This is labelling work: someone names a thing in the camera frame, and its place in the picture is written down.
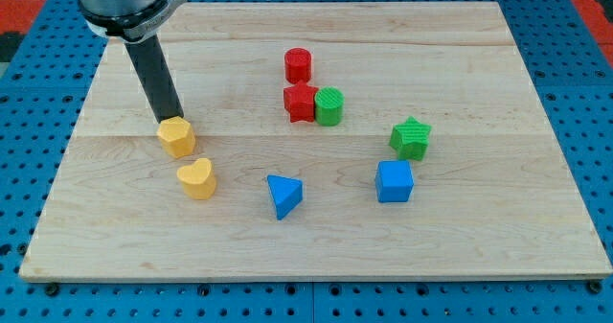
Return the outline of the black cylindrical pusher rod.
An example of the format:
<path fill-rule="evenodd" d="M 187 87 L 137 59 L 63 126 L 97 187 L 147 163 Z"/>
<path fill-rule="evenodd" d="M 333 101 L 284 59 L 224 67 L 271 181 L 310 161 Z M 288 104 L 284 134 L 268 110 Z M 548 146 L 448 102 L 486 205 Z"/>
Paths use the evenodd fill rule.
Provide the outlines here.
<path fill-rule="evenodd" d="M 139 43 L 127 43 L 125 48 L 156 122 L 183 117 L 183 107 L 158 36 L 153 35 Z"/>

